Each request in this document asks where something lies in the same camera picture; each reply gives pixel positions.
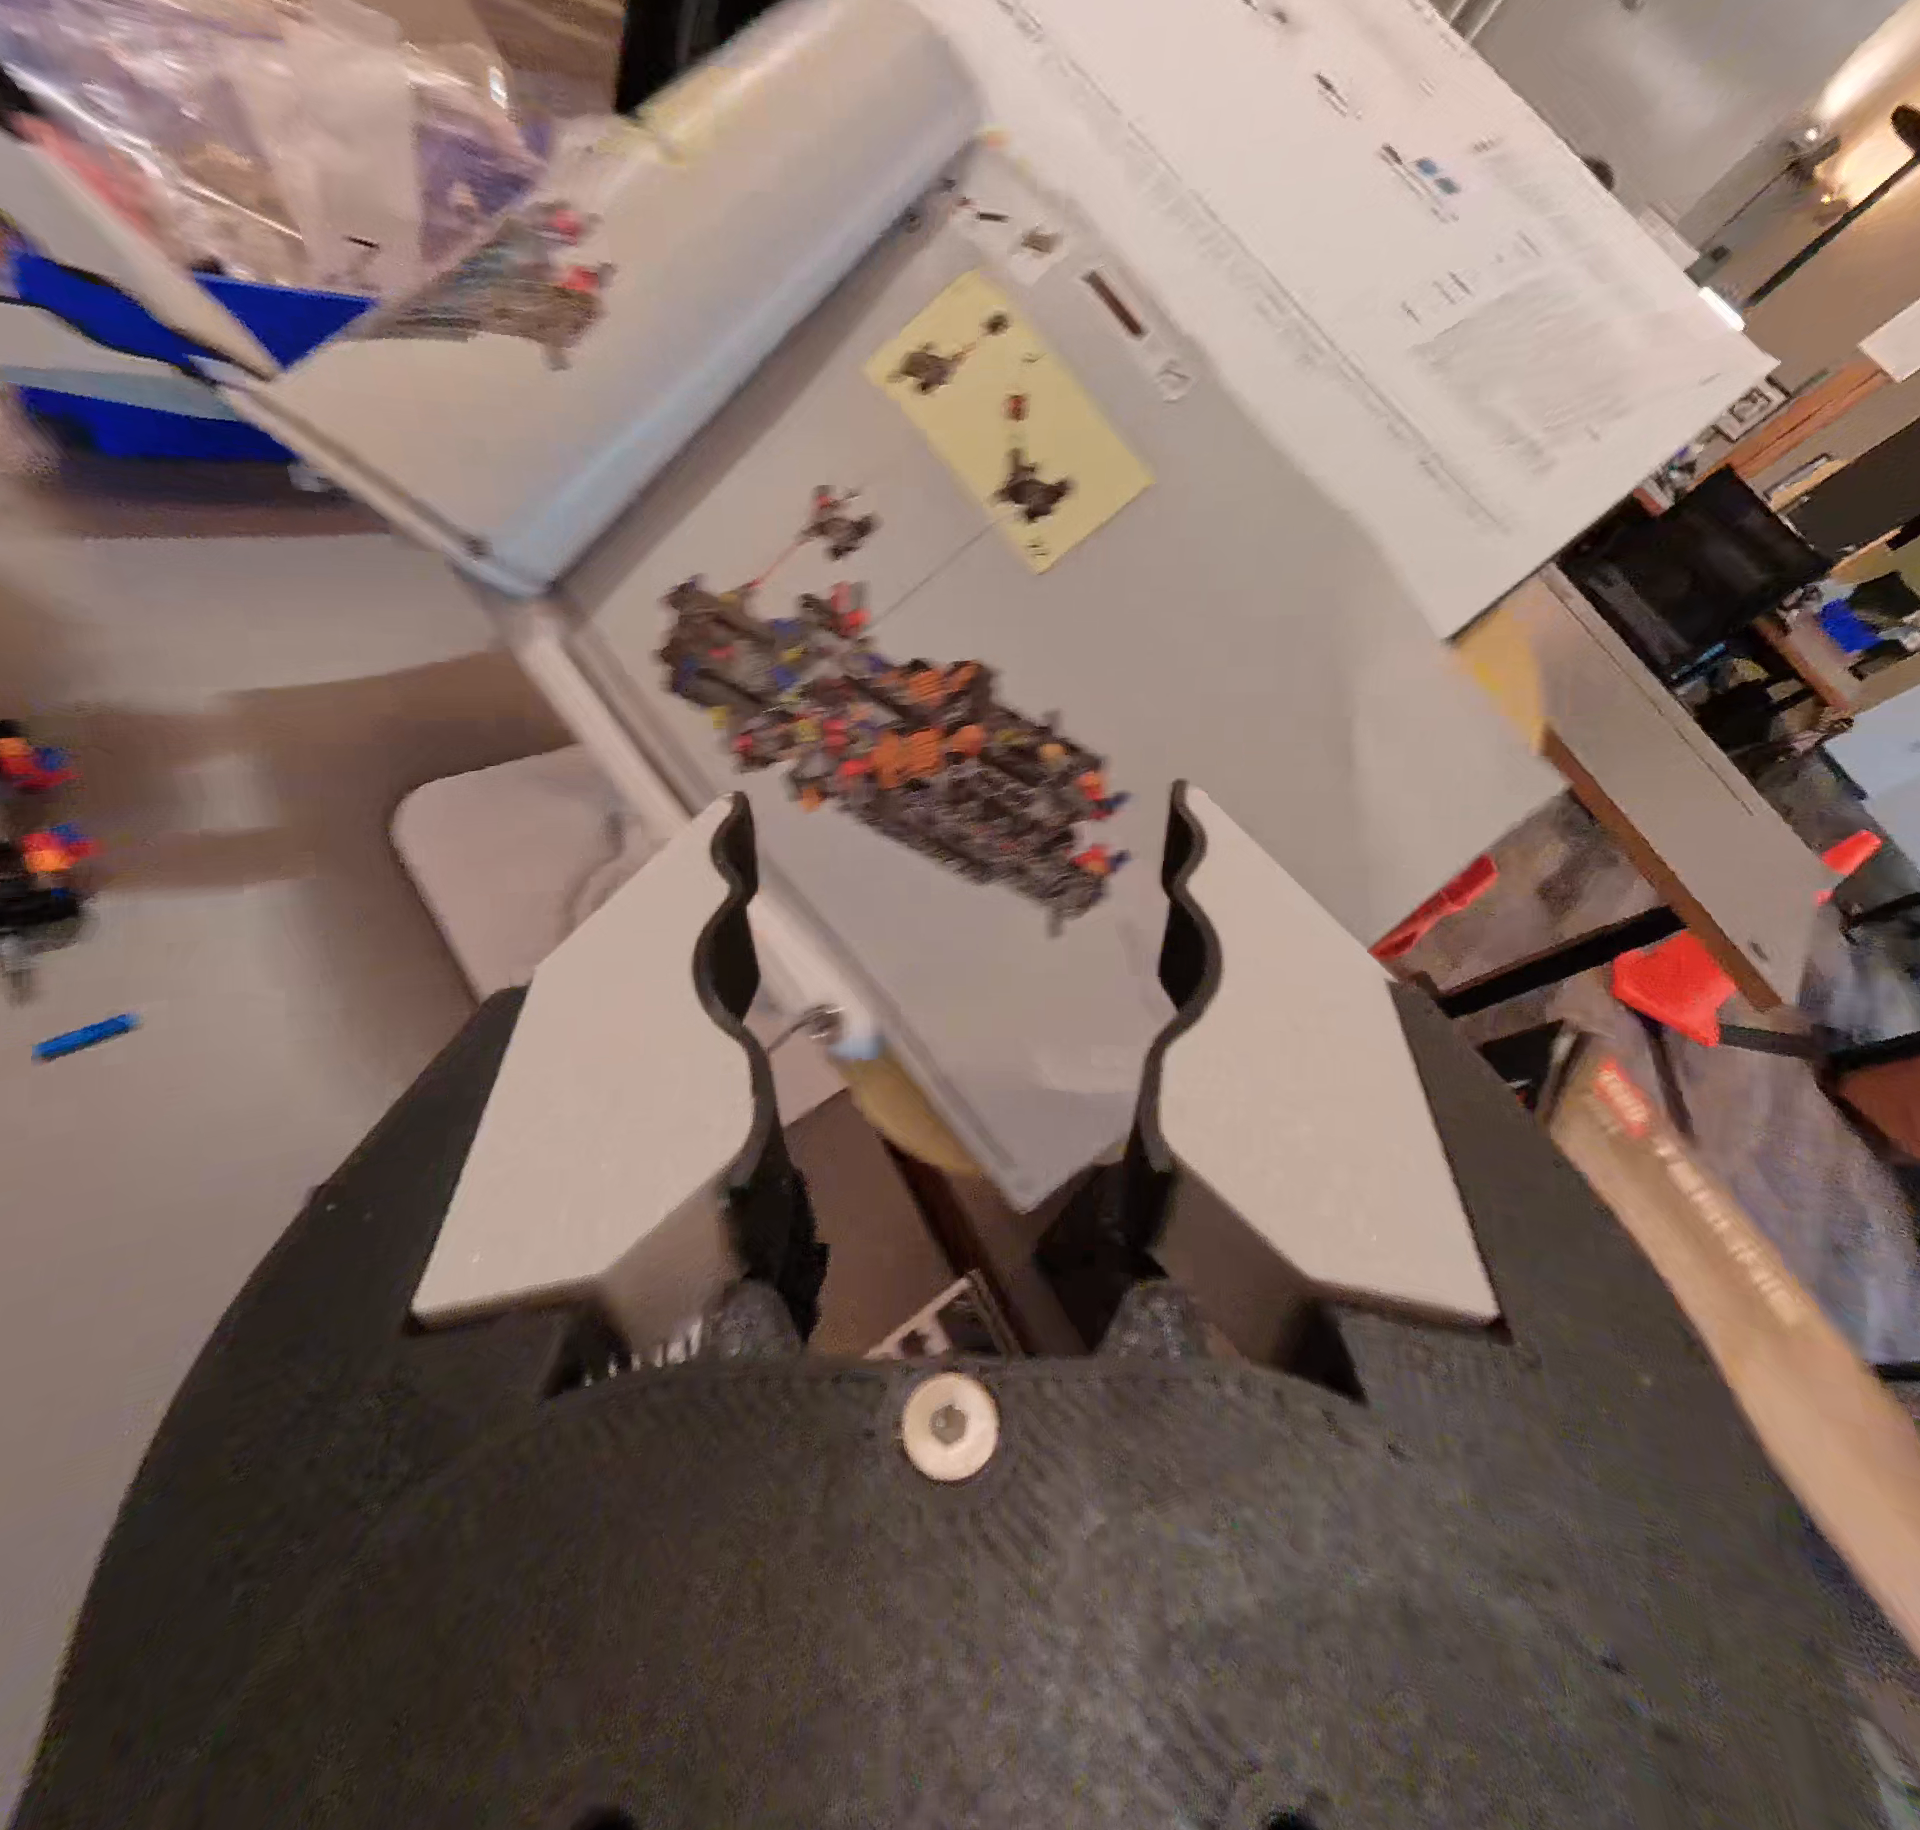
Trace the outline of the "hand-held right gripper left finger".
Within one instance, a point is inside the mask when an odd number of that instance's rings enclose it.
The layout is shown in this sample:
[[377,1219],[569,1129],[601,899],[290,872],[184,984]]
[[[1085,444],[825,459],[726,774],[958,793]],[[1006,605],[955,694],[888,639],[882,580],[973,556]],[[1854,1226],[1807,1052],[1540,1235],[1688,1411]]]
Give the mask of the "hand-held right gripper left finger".
[[412,1291],[430,1329],[582,1305],[638,1362],[737,1309],[805,1346],[828,1244],[749,1025],[757,822],[720,797],[519,997]]

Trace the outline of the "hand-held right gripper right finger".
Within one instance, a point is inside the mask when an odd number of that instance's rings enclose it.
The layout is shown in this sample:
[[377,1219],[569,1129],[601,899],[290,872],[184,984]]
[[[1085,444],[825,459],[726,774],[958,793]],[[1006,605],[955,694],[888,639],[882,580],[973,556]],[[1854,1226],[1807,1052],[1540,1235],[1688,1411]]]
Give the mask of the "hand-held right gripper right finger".
[[1353,1398],[1358,1322],[1499,1342],[1396,980],[1188,780],[1159,890],[1170,1016],[1109,1191],[1116,1309],[1151,1291],[1199,1350]]

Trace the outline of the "lego instruction booklet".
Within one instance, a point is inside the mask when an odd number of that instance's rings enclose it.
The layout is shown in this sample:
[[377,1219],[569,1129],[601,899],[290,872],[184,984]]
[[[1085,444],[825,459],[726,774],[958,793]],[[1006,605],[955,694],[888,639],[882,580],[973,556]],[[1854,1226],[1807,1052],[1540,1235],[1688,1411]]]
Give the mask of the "lego instruction booklet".
[[505,601],[601,767],[740,791],[846,1001],[1016,1207],[1116,1144],[1214,793],[1358,944],[1549,774],[1374,545],[987,141],[901,0],[800,0],[582,126],[253,420]]

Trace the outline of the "black orange lego car model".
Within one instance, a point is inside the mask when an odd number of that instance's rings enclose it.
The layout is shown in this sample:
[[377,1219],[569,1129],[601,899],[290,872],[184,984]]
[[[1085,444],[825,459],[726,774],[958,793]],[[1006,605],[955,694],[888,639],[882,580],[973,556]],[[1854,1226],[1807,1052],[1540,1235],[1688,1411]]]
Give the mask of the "black orange lego car model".
[[94,844],[65,822],[78,780],[65,752],[4,718],[4,1001],[24,1002],[47,955],[72,944],[89,913]]

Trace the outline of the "red bar clamp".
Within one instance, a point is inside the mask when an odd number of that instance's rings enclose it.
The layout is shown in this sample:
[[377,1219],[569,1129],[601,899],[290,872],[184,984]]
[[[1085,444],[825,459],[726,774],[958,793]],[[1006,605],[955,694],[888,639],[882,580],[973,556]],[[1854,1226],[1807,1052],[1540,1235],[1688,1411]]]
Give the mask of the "red bar clamp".
[[[1494,855],[1477,855],[1472,865],[1412,907],[1397,925],[1371,944],[1377,963],[1397,963],[1416,950],[1428,932],[1451,917],[1465,913],[1489,899],[1499,883],[1499,865]],[[1626,955],[1641,955],[1684,935],[1684,923],[1673,907],[1645,907],[1620,923],[1558,942],[1544,955],[1523,958],[1480,980],[1458,984],[1451,992],[1431,992],[1434,1011],[1451,1021],[1486,1016],[1505,1002],[1558,989],[1570,980],[1599,971]]]
[[1782,1031],[1728,1025],[1724,1005],[1736,980],[1691,935],[1680,932],[1649,950],[1626,950],[1610,963],[1610,993],[1641,1021],[1673,1031],[1702,1050],[1746,1050],[1754,1055],[1796,1059],[1837,1096],[1864,1103],[1890,1100],[1917,1107],[1917,1035],[1869,1042],[1843,1042],[1827,1028]]

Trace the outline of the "white plastic seat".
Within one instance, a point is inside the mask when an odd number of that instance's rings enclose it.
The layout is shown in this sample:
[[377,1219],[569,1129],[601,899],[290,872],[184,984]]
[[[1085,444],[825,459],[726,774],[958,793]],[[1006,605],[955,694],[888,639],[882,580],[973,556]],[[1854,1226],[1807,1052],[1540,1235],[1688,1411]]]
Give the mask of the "white plastic seat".
[[447,774],[409,791],[388,825],[475,1002],[537,966],[669,847],[625,809],[582,747]]

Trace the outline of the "yellow round object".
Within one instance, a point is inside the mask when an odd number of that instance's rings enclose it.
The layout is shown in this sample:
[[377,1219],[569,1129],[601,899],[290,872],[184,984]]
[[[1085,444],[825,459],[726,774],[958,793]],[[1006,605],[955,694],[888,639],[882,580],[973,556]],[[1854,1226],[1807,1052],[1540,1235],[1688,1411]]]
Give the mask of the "yellow round object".
[[892,1055],[850,1064],[846,1090],[886,1144],[943,1176],[992,1178],[992,1170],[973,1157],[968,1144]]

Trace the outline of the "wooden board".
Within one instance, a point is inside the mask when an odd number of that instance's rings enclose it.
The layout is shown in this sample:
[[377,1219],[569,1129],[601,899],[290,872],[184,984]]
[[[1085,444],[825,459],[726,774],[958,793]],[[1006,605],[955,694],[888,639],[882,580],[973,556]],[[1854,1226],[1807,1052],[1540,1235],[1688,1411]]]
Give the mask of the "wooden board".
[[1802,1511],[1913,1650],[1910,1411],[1604,1042],[1570,1040],[1544,1124],[1649,1257]]

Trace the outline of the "grey desk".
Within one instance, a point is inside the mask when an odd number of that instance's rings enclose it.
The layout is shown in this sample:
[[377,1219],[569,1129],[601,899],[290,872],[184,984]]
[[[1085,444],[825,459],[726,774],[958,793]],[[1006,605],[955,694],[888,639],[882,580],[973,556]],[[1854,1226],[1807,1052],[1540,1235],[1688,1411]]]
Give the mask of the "grey desk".
[[1792,1005],[1825,862],[1558,571],[1499,617],[1537,672],[1544,755],[1576,804],[1746,1002]]

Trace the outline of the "black monitor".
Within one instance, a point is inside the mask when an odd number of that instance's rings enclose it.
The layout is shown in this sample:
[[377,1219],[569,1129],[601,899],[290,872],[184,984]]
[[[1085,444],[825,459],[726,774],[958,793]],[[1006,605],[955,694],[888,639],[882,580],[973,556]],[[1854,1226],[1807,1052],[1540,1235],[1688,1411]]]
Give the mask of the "black monitor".
[[1831,556],[1722,466],[1661,514],[1635,498],[1570,539],[1558,574],[1676,686],[1736,632],[1817,585]]

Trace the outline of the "blue plastic bin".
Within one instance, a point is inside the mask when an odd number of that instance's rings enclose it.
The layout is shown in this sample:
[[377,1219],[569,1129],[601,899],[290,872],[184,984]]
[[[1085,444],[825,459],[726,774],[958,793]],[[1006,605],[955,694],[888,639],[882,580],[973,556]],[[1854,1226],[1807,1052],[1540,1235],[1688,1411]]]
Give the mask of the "blue plastic bin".
[[[253,334],[273,363],[298,358],[340,338],[373,300],[331,287],[231,279],[223,268],[193,271],[227,314]],[[184,369],[184,340],[162,331],[111,281],[79,279],[26,245],[4,261],[4,294],[73,325],[87,340],[122,356]],[[18,411],[62,451],[104,459],[196,459],[290,466],[296,457],[266,429],[239,420],[203,382],[129,378],[104,372],[4,375]]]

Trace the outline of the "white printed paper sheet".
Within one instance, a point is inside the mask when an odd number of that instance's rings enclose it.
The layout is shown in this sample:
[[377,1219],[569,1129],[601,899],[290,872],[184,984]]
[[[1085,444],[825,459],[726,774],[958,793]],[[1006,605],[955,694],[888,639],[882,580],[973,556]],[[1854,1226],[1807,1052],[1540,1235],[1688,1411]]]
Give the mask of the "white printed paper sheet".
[[1460,632],[1776,369],[1428,0],[904,0]]

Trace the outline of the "pile of clear plastic bags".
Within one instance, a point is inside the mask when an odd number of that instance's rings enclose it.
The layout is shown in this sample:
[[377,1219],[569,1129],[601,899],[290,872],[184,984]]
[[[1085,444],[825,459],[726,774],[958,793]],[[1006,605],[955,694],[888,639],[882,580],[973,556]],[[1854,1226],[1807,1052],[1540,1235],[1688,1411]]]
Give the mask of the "pile of clear plastic bags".
[[189,271],[387,300],[544,177],[477,0],[4,0],[26,135]]

